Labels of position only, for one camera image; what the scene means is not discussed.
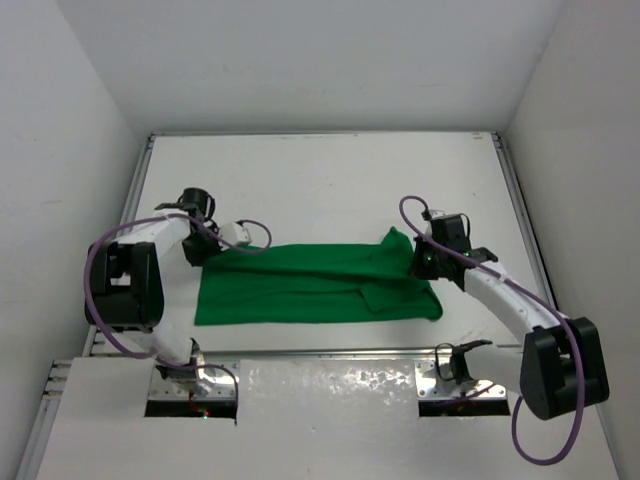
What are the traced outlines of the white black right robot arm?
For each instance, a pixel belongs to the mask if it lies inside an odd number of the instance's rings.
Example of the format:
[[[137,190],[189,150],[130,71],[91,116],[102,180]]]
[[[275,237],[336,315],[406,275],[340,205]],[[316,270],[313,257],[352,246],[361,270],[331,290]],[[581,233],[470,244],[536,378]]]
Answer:
[[[482,375],[511,386],[541,420],[574,411],[580,393],[587,406],[608,400],[604,355],[593,322],[545,307],[510,278],[493,252],[472,247],[465,215],[425,213],[423,218],[427,229],[415,239],[412,274],[453,282],[482,303],[522,347],[508,356],[490,340],[455,345],[444,381],[462,385]]]

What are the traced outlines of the green t-shirt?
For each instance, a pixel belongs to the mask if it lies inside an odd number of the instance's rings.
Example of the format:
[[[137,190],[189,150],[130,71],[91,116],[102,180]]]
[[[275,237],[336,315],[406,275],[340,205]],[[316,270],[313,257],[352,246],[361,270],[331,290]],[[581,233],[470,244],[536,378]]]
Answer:
[[[289,244],[226,251],[202,268],[195,325],[439,320],[430,283],[412,276],[413,248],[390,228],[377,244]]]

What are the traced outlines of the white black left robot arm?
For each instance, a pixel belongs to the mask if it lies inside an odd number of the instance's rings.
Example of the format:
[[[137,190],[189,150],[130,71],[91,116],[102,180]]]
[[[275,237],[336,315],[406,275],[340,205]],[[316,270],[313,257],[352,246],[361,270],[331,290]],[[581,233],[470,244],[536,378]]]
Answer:
[[[201,378],[197,342],[179,333],[164,314],[160,260],[180,244],[186,261],[200,267],[222,251],[213,221],[215,200],[187,188],[154,216],[123,224],[96,241],[84,270],[85,315],[121,353],[153,358],[164,376]]]

